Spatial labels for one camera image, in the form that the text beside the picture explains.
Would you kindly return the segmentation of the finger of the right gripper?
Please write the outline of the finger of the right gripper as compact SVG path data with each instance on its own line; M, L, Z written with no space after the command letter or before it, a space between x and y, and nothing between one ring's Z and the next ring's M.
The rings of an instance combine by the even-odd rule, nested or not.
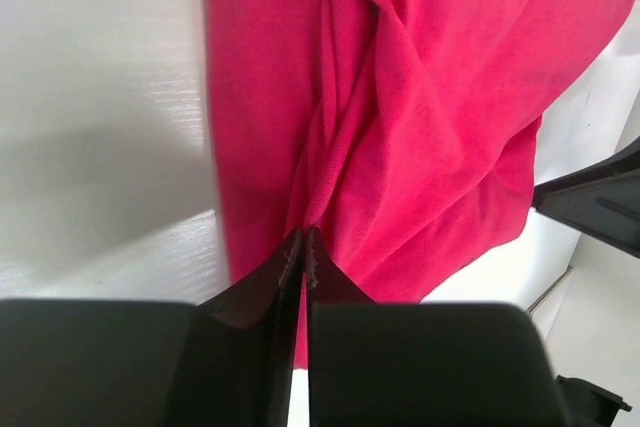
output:
M539 184L540 214L639 256L639 141L592 166Z

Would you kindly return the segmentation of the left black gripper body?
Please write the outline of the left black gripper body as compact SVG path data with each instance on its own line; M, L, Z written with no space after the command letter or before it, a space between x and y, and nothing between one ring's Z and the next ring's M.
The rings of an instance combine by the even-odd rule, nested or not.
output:
M620 411L629 412L624 399L584 379L556 377L575 426L611 427Z

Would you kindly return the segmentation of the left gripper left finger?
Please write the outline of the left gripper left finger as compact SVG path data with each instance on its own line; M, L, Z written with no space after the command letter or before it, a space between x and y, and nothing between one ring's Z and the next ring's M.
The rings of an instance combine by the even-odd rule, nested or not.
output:
M303 263L293 230L214 298L5 299L5 426L283 426Z

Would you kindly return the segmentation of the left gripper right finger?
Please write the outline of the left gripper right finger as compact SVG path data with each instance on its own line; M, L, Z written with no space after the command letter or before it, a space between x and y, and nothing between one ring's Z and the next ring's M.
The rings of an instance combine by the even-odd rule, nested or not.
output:
M307 237L314 426L569 426L530 317L504 303L376 303Z

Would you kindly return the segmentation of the magenta t shirt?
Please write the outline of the magenta t shirt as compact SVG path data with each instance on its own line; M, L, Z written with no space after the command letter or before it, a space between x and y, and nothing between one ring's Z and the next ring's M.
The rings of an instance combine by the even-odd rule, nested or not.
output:
M522 232L546 109L635 0L207 0L231 276L295 228L378 302Z

